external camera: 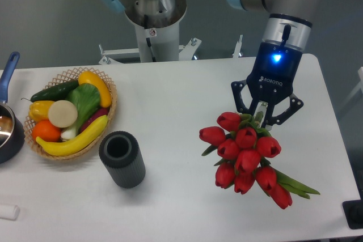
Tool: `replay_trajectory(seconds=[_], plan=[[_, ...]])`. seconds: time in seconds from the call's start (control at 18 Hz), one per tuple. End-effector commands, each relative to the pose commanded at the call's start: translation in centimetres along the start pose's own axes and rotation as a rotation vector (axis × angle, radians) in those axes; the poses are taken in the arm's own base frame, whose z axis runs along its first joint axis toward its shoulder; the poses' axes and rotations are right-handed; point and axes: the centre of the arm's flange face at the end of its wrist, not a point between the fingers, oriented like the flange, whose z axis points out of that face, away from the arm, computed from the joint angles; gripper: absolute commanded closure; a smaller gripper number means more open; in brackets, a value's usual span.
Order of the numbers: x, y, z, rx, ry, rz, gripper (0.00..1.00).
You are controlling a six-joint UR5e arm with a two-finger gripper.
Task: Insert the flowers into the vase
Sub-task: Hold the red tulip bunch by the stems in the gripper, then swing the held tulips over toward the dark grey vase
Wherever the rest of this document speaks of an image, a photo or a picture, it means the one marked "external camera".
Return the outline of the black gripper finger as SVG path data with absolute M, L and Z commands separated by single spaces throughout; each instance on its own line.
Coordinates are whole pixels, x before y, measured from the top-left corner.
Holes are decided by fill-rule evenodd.
M 256 100 L 256 98 L 253 97 L 252 93 L 250 92 L 252 100 L 251 100 L 250 106 L 247 108 L 247 106 L 245 105 L 245 103 L 243 101 L 243 96 L 242 96 L 242 90 L 245 88 L 245 86 L 248 86 L 246 80 L 235 81 L 235 82 L 231 83 L 231 89 L 232 89 L 237 112 L 239 112 L 239 113 L 255 113 L 259 101 Z
M 295 94 L 291 94 L 286 100 L 289 101 L 289 106 L 280 114 L 273 115 L 273 111 L 268 113 L 269 107 L 264 117 L 264 128 L 271 130 L 273 125 L 282 125 L 285 121 L 291 118 L 297 111 L 299 111 L 303 106 L 304 102 L 299 99 Z

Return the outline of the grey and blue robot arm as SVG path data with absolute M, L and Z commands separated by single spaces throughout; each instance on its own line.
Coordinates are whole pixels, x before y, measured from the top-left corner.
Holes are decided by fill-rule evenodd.
M 261 127 L 281 125 L 303 102 L 293 93 L 293 81 L 321 0 L 227 0 L 245 11 L 265 10 L 269 19 L 254 66 L 245 80 L 232 82 L 239 113 L 255 116 L 265 105 Z

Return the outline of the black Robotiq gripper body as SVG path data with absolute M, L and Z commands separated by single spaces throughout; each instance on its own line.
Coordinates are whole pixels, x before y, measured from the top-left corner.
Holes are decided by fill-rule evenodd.
M 247 86 L 252 97 L 250 111 L 259 102 L 275 106 L 293 93 L 293 81 L 302 52 L 270 43 L 261 43 Z

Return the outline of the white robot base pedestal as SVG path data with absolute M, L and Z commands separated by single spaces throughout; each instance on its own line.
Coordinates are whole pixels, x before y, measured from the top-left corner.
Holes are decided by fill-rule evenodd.
M 102 0 L 113 12 L 124 13 L 134 25 L 137 45 L 151 38 L 157 44 L 179 45 L 179 24 L 187 10 L 186 0 Z

